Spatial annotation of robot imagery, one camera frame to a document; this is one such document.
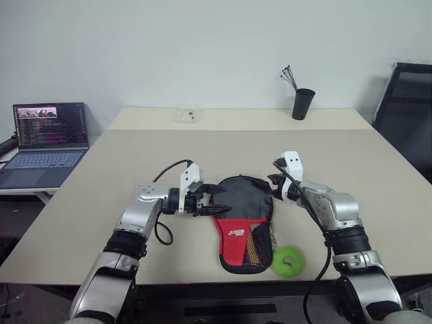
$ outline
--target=green tennis ball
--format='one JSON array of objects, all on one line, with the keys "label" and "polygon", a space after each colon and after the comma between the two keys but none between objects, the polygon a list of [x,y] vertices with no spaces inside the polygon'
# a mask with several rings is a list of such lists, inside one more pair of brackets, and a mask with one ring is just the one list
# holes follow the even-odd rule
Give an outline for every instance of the green tennis ball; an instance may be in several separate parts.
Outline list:
[{"label": "green tennis ball", "polygon": [[278,275],[293,277],[302,273],[305,266],[306,258],[297,246],[284,246],[273,253],[271,268]]}]

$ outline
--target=laptop keyboard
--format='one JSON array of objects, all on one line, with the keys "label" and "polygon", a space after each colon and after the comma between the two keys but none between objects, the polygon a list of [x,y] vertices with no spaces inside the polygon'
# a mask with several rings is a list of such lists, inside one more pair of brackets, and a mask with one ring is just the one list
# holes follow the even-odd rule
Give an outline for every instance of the laptop keyboard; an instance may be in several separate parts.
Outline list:
[{"label": "laptop keyboard", "polygon": [[73,167],[83,154],[83,151],[58,153],[20,153],[5,166],[5,169]]}]

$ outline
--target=white table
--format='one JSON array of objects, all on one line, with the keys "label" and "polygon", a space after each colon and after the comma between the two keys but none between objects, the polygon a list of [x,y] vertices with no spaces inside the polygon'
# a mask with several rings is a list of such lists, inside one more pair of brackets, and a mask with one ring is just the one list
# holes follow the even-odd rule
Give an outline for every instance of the white table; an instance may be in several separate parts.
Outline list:
[{"label": "white table", "polygon": [[[271,163],[284,151],[299,152],[304,180],[357,199],[371,246],[390,275],[431,272],[432,186],[357,112],[310,111],[306,120],[294,121],[286,111],[205,111],[202,125],[162,117],[171,113],[124,109],[1,266],[0,281],[80,284],[135,186],[151,181],[174,161],[193,159],[204,170],[206,182],[217,183],[239,173],[260,178],[277,173]],[[159,129],[162,126],[153,123],[157,120],[168,130]],[[160,182],[178,186],[178,168]],[[219,263],[219,238],[208,217],[170,215],[161,220],[172,229],[174,243],[163,246],[151,236],[138,284],[287,279],[270,269],[256,275],[225,271]],[[325,260],[317,226],[304,209],[278,200],[273,222],[278,244],[297,245],[307,258],[303,273],[291,279],[314,278]],[[332,267],[324,276],[337,277]]]}]

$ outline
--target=black cup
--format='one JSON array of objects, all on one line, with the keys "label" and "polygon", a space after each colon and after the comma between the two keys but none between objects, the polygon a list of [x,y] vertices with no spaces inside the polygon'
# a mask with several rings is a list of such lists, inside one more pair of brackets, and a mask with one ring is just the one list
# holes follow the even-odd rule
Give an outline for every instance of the black cup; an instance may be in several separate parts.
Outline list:
[{"label": "black cup", "polygon": [[297,89],[296,99],[294,101],[294,108],[292,110],[292,117],[297,120],[303,120],[311,105],[315,91],[311,89]]}]

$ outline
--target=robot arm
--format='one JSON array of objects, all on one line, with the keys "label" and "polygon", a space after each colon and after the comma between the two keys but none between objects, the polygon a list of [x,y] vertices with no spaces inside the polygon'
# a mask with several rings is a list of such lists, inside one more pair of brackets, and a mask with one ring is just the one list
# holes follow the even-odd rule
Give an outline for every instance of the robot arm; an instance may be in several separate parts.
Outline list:
[{"label": "robot arm", "polygon": [[136,187],[128,205],[76,294],[69,324],[114,323],[125,299],[134,289],[139,260],[146,255],[146,243],[161,213],[217,215],[229,207],[204,206],[200,201],[218,187],[203,184],[200,168],[191,164],[180,176],[180,188],[154,182]]},{"label": "robot arm", "polygon": [[352,323],[382,323],[388,314],[402,309],[402,302],[378,252],[372,250],[353,196],[328,186],[302,181],[302,164],[297,152],[285,152],[276,161],[278,169],[292,175],[270,175],[277,189],[273,195],[294,200],[301,207],[309,201],[326,246],[333,250],[333,266],[341,273],[337,281],[345,317]]}]

